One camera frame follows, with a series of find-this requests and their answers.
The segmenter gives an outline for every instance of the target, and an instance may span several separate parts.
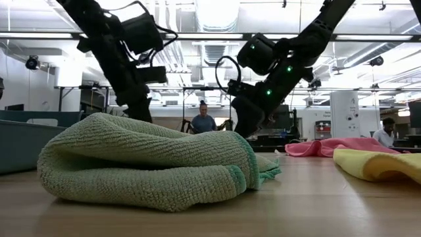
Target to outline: green towel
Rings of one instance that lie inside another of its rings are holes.
[[[235,132],[190,135],[103,113],[53,138],[38,161],[54,196],[163,211],[232,199],[279,173]]]

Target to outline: gray bin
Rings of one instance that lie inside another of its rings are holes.
[[[82,112],[0,111],[0,119],[7,119],[0,120],[0,174],[35,169],[45,144],[77,123],[81,115]],[[57,119],[58,126],[26,122],[40,118]]]

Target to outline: table surface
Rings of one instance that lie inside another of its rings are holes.
[[[358,180],[331,158],[280,159],[262,190],[181,213],[63,201],[35,172],[0,176],[0,236],[421,236],[421,185]]]

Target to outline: folded towel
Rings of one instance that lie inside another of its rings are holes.
[[[336,149],[334,161],[348,174],[367,181],[398,180],[409,176],[421,184],[421,154],[388,154]]]
[[[59,198],[182,211],[258,190],[280,169],[235,132],[190,135],[95,113],[44,147],[38,173]]]
[[[330,138],[321,141],[288,144],[285,146],[285,151],[294,157],[333,157],[334,149],[337,148],[399,154],[397,151],[382,146],[374,138]]]

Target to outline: ceiling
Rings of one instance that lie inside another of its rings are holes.
[[[115,9],[130,3],[129,0],[97,0],[105,9]],[[276,33],[297,34],[304,29],[318,14],[323,0],[288,0],[285,8],[283,1],[271,0],[144,0],[157,24],[178,32],[238,32],[238,33]],[[382,1],[356,0],[345,18],[335,29],[336,34],[419,34],[421,27],[414,21],[416,15],[409,0],[383,1],[385,9],[380,11]],[[121,20],[141,14],[141,10],[130,7],[118,13]],[[0,1],[0,32],[80,32],[77,25],[54,0],[2,0]],[[10,39],[9,48],[18,57],[25,59],[37,52],[43,63],[59,65],[67,57],[81,57],[77,49],[78,42],[71,39],[34,40]],[[181,104],[183,96],[181,86],[216,86],[213,63],[222,55],[236,56],[244,41],[195,41],[182,40],[168,46],[165,52],[155,60],[167,67],[167,84],[151,85],[173,90],[155,90],[152,104]],[[378,83],[380,88],[420,88],[421,54],[420,43],[365,43],[331,42],[313,66],[323,88],[369,88]],[[381,55],[385,63],[371,67],[367,60]],[[101,73],[97,61],[90,54],[85,57],[85,81],[107,81]],[[353,63],[351,68],[335,70],[336,67]],[[218,71],[219,77],[226,84],[236,78],[233,65],[224,65]],[[248,68],[242,71],[243,81],[253,84],[264,77],[256,75]],[[306,88],[301,82],[297,88]],[[328,103],[329,92],[312,92],[297,89],[285,102],[293,105],[316,105]],[[396,105],[408,99],[418,98],[418,92],[360,92],[360,104],[373,105],[380,100],[380,105]],[[186,104],[197,104],[206,99],[215,105],[226,104],[226,97],[219,91],[195,92],[186,99]]]

